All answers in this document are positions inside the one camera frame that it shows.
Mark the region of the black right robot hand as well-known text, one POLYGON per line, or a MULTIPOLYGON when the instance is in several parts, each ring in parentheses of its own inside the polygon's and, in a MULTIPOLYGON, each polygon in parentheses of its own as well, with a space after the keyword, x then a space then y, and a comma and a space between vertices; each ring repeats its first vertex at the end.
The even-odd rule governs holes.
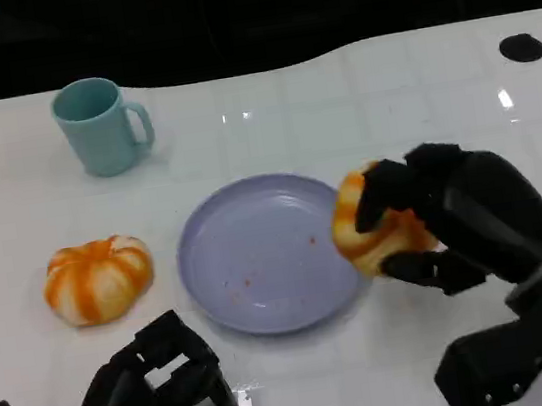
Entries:
POLYGON ((411 210, 445 247, 383 255, 383 275, 453 296, 489 275, 521 283, 542 263, 542 196, 508 160, 456 144, 421 144, 401 163, 382 160, 364 175, 356 229, 386 211, 411 210))

